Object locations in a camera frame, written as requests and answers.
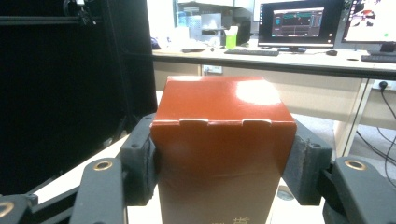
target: power outlet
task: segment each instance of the power outlet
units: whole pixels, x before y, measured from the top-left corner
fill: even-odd
[[[388,82],[388,86],[385,88],[386,91],[396,91],[396,81],[389,81],[389,80],[376,80],[373,84],[373,89],[381,90],[381,88],[379,87],[379,83],[381,81]]]
[[[206,73],[216,73],[216,74],[222,74],[222,66],[216,66],[216,65],[202,65],[202,71],[204,74]]]

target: green container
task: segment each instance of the green container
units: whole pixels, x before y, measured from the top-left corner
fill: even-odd
[[[225,48],[234,49],[236,47],[236,35],[227,35],[225,38]]]

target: black keyboard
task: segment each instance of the black keyboard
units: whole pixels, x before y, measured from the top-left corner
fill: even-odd
[[[225,54],[241,54],[241,55],[254,55],[254,56],[277,56],[279,51],[273,50],[259,50],[259,49],[227,49]]]
[[[385,55],[361,55],[361,61],[370,63],[396,63],[396,57]]]

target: brown cardboard box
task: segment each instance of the brown cardboard box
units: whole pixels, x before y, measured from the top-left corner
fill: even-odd
[[[163,224],[265,223],[296,132],[262,77],[170,77],[151,137]]]

